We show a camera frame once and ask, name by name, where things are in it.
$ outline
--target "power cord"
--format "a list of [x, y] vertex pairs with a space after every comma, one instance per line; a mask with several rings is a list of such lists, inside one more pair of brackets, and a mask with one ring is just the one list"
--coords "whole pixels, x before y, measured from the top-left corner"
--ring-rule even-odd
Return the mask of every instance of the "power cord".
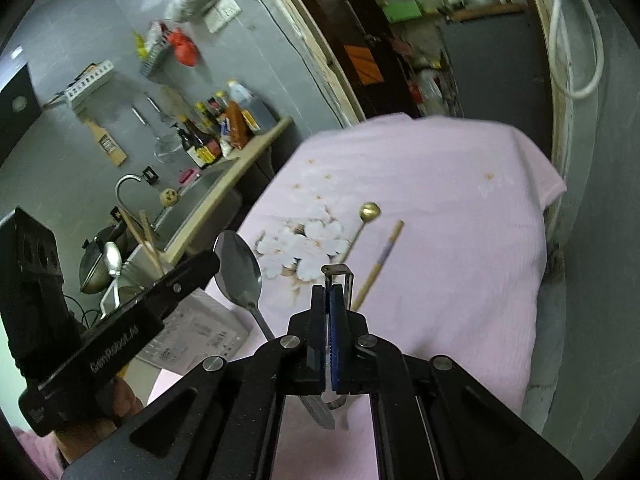
[[336, 111], [334, 110], [334, 107], [331, 105], [331, 103], [329, 102], [329, 99], [326, 98], [326, 96], [324, 95], [324, 92], [322, 92], [322, 89], [320, 88], [320, 85], [318, 84], [318, 81], [316, 81], [316, 78], [314, 76], [314, 73], [311, 72], [311, 69], [309, 68], [309, 65], [306, 63], [305, 58], [302, 56], [302, 53], [296, 48], [296, 46], [293, 44], [293, 42], [289, 39], [287, 33], [283, 30], [283, 28], [280, 26], [280, 24], [277, 22], [275, 16], [271, 13], [271, 11], [269, 10], [269, 7], [267, 7], [264, 3], [264, 1], [262, 0], [258, 0], [260, 2], [260, 4], [264, 7], [264, 10], [267, 11], [267, 14], [269, 15], [269, 17], [271, 18], [271, 21], [273, 23], [275, 23], [276, 27], [278, 27], [278, 29], [280, 30], [280, 32], [282, 33], [282, 35], [284, 36], [285, 40], [287, 40], [287, 43], [290, 44], [290, 46], [293, 48], [293, 50], [296, 51], [296, 53], [300, 56], [300, 59], [302, 60], [302, 63], [305, 64], [305, 68], [306, 70], [309, 72], [309, 75], [311, 76], [311, 79], [313, 80], [313, 82], [316, 85], [316, 88], [318, 88], [318, 91], [320, 92], [320, 95], [322, 96], [322, 99], [324, 99], [324, 102], [326, 103], [326, 105], [329, 107], [329, 109], [332, 111], [332, 113], [335, 116], [335, 119], [338, 121], [338, 124], [340, 124], [340, 127], [343, 128], [344, 125], [342, 124], [342, 121], [340, 120], [340, 117], [338, 116], [338, 114], [336, 113]]
[[[94, 322], [91, 323], [91, 325], [89, 325], [89, 320], [86, 316], [89, 312], [95, 312]], [[97, 308], [90, 308], [84, 314], [82, 314], [82, 320], [86, 321], [87, 328], [92, 328], [98, 322], [98, 319], [100, 319], [100, 314], [101, 314], [101, 311], [98, 310]]]
[[[101, 314], [100, 310], [98, 310], [97, 308], [90, 308], [89, 310], [85, 310], [84, 308], [82, 308], [82, 305], [79, 303], [79, 301], [76, 300], [76, 298], [73, 298], [73, 297], [68, 296], [66, 294], [63, 294], [63, 296], [65, 298], [67, 298], [68, 300], [73, 301], [78, 306], [78, 308], [80, 309], [80, 312], [82, 312], [82, 317], [80, 319], [80, 323], [85, 325], [87, 328], [91, 328], [93, 325], [95, 325], [95, 323], [98, 321], [98, 315]], [[91, 323], [91, 326], [89, 326], [89, 320], [87, 319], [87, 316], [86, 316], [89, 312], [95, 312], [97, 314], [95, 316], [95, 318], [94, 318], [94, 322]]]

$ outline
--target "shelf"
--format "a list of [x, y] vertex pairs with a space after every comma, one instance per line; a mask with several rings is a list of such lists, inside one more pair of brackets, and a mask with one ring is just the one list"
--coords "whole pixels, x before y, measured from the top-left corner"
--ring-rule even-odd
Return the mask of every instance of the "shelf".
[[421, 16], [418, 16], [416, 18], [409, 18], [408, 20], [400, 20], [398, 22], [388, 22], [389, 25], [403, 25], [405, 23], [411, 23], [411, 22], [423, 22], [425, 20], [437, 20], [438, 18], [442, 18], [444, 20], [444, 15], [440, 14], [439, 12], [429, 12], [427, 14], [423, 14]]
[[468, 22], [478, 18], [486, 18], [488, 16], [500, 16], [501, 14], [516, 14], [527, 10], [526, 4], [490, 4], [477, 9], [460, 9], [454, 10], [449, 14], [449, 21], [452, 22]]

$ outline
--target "gray tiled wall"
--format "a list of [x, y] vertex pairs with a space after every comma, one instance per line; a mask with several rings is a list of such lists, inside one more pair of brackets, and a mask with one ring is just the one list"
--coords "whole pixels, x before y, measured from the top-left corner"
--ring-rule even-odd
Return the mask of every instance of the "gray tiled wall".
[[[127, 153], [115, 168], [95, 145], [91, 131], [66, 105], [46, 110], [0, 166], [0, 215], [22, 206], [56, 234], [65, 273], [65, 293], [85, 309], [97, 308], [101, 294], [79, 293], [78, 264], [82, 242], [110, 223], [116, 181], [126, 173], [141, 173], [151, 165], [161, 176], [157, 187], [129, 182], [123, 198], [133, 208], [153, 215], [160, 208], [158, 193], [175, 186], [184, 162], [164, 166], [153, 157], [154, 137], [130, 111], [136, 104], [158, 134], [169, 129], [146, 102], [143, 92], [158, 97], [158, 86], [138, 75], [132, 25], [140, 31], [161, 15], [162, 7], [140, 10], [144, 0], [39, 0], [10, 40], [6, 52], [23, 47], [36, 95], [41, 102], [63, 89], [91, 62], [111, 59], [117, 75], [88, 102], [88, 112]], [[319, 130], [335, 128], [337, 120], [325, 104], [298, 54], [287, 44], [267, 13], [252, 0], [237, 0], [243, 9], [237, 20], [212, 36], [202, 24], [185, 26], [202, 53], [196, 68], [168, 60], [166, 74], [190, 100], [207, 98], [235, 77], [257, 91], [281, 116], [296, 123], [274, 147], [274, 163], [282, 165], [300, 140]], [[292, 29], [265, 0], [282, 27], [305, 56]], [[159, 73], [160, 82], [165, 78]], [[2, 410], [12, 424], [26, 427], [16, 399], [24, 380], [13, 366], [0, 328], [0, 388]]]
[[41, 102], [91, 62], [111, 59], [117, 67], [114, 79], [90, 98], [87, 111], [127, 153], [124, 164], [114, 167], [91, 131], [60, 104], [44, 111], [0, 166], [0, 214], [20, 205], [52, 229], [65, 273], [65, 293], [85, 309], [96, 308], [100, 294], [79, 293], [78, 264], [85, 238], [111, 221], [116, 181], [151, 165], [162, 182], [156, 188], [126, 183], [123, 197], [153, 215], [160, 209], [159, 191], [177, 184], [178, 170], [190, 167], [189, 159], [184, 155], [184, 164], [176, 167], [156, 161], [152, 133], [130, 111], [136, 103], [159, 133], [169, 133], [145, 101], [143, 91], [154, 95], [157, 86], [138, 75], [131, 27], [113, 0], [51, 0], [23, 20], [8, 52], [18, 46], [24, 49]]
[[[116, 0], [129, 21], [139, 30], [162, 16], [165, 3], [141, 10], [145, 0]], [[304, 44], [272, 0], [263, 0], [288, 37], [313, 70]], [[164, 71], [191, 100], [210, 97], [236, 78], [278, 115], [293, 117], [290, 128], [274, 147], [274, 164], [282, 165], [301, 140], [318, 131], [339, 127], [331, 108], [313, 82], [296, 51], [257, 0], [236, 0], [242, 12], [219, 33], [212, 35], [204, 22], [187, 24], [183, 30], [200, 49], [202, 58], [194, 68], [170, 59]]]

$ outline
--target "hand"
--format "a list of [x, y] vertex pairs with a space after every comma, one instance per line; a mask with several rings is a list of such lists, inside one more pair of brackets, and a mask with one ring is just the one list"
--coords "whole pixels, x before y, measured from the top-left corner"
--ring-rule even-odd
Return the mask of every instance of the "hand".
[[[142, 410], [142, 402], [133, 393], [131, 387], [120, 377], [115, 378], [113, 389], [113, 411], [123, 420], [131, 418]], [[63, 431], [56, 431], [56, 444], [62, 456], [69, 463], [80, 458], [87, 451], [101, 443], [116, 426], [110, 420], [102, 418], [90, 422], [74, 424]]]

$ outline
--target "screw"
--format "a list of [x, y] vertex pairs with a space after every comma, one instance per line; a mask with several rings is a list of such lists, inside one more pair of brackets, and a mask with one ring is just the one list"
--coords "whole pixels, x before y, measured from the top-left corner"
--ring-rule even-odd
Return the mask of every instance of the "screw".
[[300, 338], [296, 335], [286, 335], [280, 339], [283, 348], [295, 348], [300, 344]]
[[222, 357], [218, 357], [217, 355], [213, 355], [211, 357], [207, 357], [202, 362], [202, 367], [207, 372], [217, 372], [220, 368], [225, 364], [225, 360]]
[[372, 334], [362, 334], [358, 338], [358, 344], [364, 348], [372, 348], [378, 342], [378, 338]]
[[446, 355], [439, 355], [433, 358], [433, 367], [436, 370], [440, 370], [446, 372], [447, 370], [451, 370], [453, 368], [453, 361], [449, 359]]

